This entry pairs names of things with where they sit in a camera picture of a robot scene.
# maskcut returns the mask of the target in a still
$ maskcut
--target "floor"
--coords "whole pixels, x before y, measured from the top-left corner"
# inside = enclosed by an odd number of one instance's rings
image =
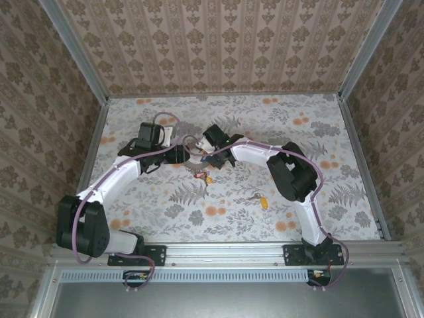
[[[217,123],[230,136],[272,145],[296,142],[323,170],[325,185],[317,198],[327,230],[344,240],[380,238],[335,95],[111,99],[108,105],[92,181],[137,136],[141,122],[169,111],[195,136]],[[175,124],[166,116],[159,123]],[[293,205],[278,193],[267,169],[237,162],[236,168],[205,171],[213,180],[208,187],[185,164],[141,175],[107,211],[111,228],[142,234],[147,242],[300,240]],[[255,193],[269,208],[248,200]]]

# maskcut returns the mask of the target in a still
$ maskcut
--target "wire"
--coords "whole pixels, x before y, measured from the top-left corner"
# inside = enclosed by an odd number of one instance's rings
[[[143,256],[143,255],[128,255],[128,254],[122,254],[122,253],[115,253],[116,256],[119,257],[123,257],[123,258],[132,258],[132,259],[143,259],[143,260],[147,260],[149,262],[149,264],[152,266],[151,270],[149,270],[149,275],[147,276],[146,280],[144,281],[144,283],[142,283],[139,287],[137,287],[138,290],[142,289],[143,287],[145,287],[147,285],[147,283],[152,279],[153,274],[154,274],[154,270],[155,270],[155,264],[153,259],[151,259],[150,257],[147,256]],[[125,287],[130,290],[132,287],[128,286],[128,279],[131,276],[136,275],[136,273],[129,273],[128,275],[125,276],[125,281],[124,281],[124,285]]]
[[[120,162],[119,164],[117,164],[114,169],[110,169],[94,186],[93,189],[86,195],[85,198],[82,199],[81,203],[78,205],[76,214],[75,214],[75,218],[74,218],[74,222],[72,224],[72,252],[74,254],[74,257],[76,259],[76,261],[80,264],[87,264],[91,261],[92,257],[89,257],[87,260],[82,260],[80,258],[80,256],[78,255],[78,250],[77,250],[77,226],[78,226],[78,221],[80,219],[80,215],[83,209],[83,206],[87,203],[88,199],[94,194],[94,191],[98,190],[100,188],[100,186],[105,183],[105,181],[107,179],[109,179],[109,177],[117,170],[119,170],[119,168],[122,168],[125,164],[133,161],[133,160],[137,160],[140,158],[144,158],[144,157],[149,157],[149,156],[154,156],[156,154],[163,154],[164,152],[167,152],[168,150],[173,149],[173,147],[175,147],[180,140],[183,137],[183,127],[181,124],[181,121],[178,119],[178,117],[176,117],[174,114],[172,113],[168,113],[165,111],[162,111],[160,113],[157,113],[154,117],[153,117],[153,122],[156,120],[156,118],[160,115],[168,115],[171,116],[173,118],[175,118],[175,120],[177,121],[177,125],[180,128],[180,133],[178,135],[178,139],[177,141],[175,141],[175,143],[171,144],[169,147],[164,148],[162,150],[158,150],[158,151],[154,151],[154,152],[147,152],[144,154],[139,154],[137,156],[134,157],[130,157],[122,162]]]
[[[243,146],[243,145],[246,145],[246,144],[251,144],[251,145],[253,145],[253,146],[257,146],[257,147],[259,147],[259,148],[263,148],[263,149],[266,149],[266,150],[269,150],[269,151],[278,151],[278,152],[282,152],[282,153],[284,153],[284,154],[288,154],[288,155],[290,155],[290,156],[295,156],[295,157],[297,157],[297,158],[299,158],[299,159],[302,159],[303,161],[305,161],[305,162],[307,162],[308,164],[310,164],[314,169],[315,169],[315,171],[317,172],[317,174],[318,174],[318,176],[319,176],[319,185],[318,185],[318,187],[317,187],[317,189],[312,193],[312,196],[311,196],[311,205],[312,205],[312,210],[313,210],[313,214],[314,214],[314,216],[315,216],[315,218],[316,218],[316,220],[317,220],[317,224],[318,224],[318,227],[319,227],[319,229],[321,230],[321,232],[326,236],[326,237],[328,237],[329,239],[331,239],[331,240],[333,240],[333,241],[335,241],[335,242],[337,242],[337,243],[339,243],[341,246],[343,246],[343,248],[345,249],[345,251],[346,251],[346,259],[344,260],[344,265],[343,265],[343,268],[342,268],[342,271],[341,271],[341,273],[340,273],[340,275],[336,278],[336,280],[334,281],[334,282],[332,282],[332,283],[330,283],[329,285],[327,285],[326,286],[326,288],[328,288],[328,287],[331,287],[331,286],[334,286],[339,280],[340,280],[340,278],[344,275],[344,273],[346,272],[346,268],[347,268],[347,265],[348,265],[348,261],[349,261],[349,249],[348,249],[348,247],[347,247],[347,245],[344,243],[344,242],[342,242],[341,240],[339,240],[339,239],[337,239],[337,238],[335,238],[335,237],[333,237],[332,235],[330,235],[324,228],[323,228],[323,224],[322,224],[322,222],[321,222],[321,220],[320,220],[320,218],[319,218],[319,214],[318,214],[318,210],[317,210],[317,207],[315,206],[315,197],[317,196],[317,194],[318,194],[318,192],[323,188],[323,186],[324,186],[324,175],[323,175],[323,172],[321,171],[321,169],[316,165],[316,163],[314,163],[312,160],[310,160],[309,158],[307,158],[307,157],[305,157],[305,156],[302,156],[301,154],[298,154],[297,152],[292,152],[292,151],[289,151],[289,150],[285,150],[285,149],[282,149],[282,148],[277,148],[277,147],[269,147],[268,145],[265,145],[265,144],[260,144],[260,143],[257,143],[257,142],[254,142],[254,141],[248,141],[248,142],[235,142],[234,144],[230,144],[230,145],[228,145],[228,146],[226,146],[226,147],[224,147],[224,148],[221,148],[221,149],[219,149],[219,150],[217,150],[217,151],[214,151],[214,152],[210,152],[210,153],[208,153],[208,154],[206,154],[206,155],[204,155],[204,154],[196,154],[196,153],[194,153],[194,152],[191,152],[190,150],[189,150],[189,148],[186,146],[186,145],[184,145],[183,144],[183,146],[184,146],[184,148],[185,148],[185,150],[189,153],[189,154],[191,154],[192,156],[200,156],[200,157],[205,157],[205,156],[212,156],[212,155],[214,155],[214,154],[218,154],[218,153],[220,153],[220,152],[222,152],[222,151],[224,151],[224,150],[227,150],[227,149],[230,149],[230,148],[232,148],[232,147],[235,147],[235,146]]]

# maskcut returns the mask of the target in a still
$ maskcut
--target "gray panel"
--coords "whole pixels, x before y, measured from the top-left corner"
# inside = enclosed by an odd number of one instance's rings
[[[390,269],[348,270],[326,291],[289,283],[61,284],[52,317],[405,317]]]

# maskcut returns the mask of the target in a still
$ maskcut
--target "patterned wallpaper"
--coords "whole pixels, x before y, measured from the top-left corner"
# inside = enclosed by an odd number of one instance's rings
[[[60,0],[114,97],[337,91],[383,0]]]
[[[393,239],[424,290],[424,2],[404,1],[348,99]]]
[[[38,1],[0,1],[0,317],[25,317],[99,105]]]

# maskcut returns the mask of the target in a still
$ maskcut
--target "orange object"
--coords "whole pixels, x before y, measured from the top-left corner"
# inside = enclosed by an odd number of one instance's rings
[[[261,197],[260,198],[260,204],[262,206],[263,209],[267,209],[268,208],[268,201],[266,200],[265,197]]]

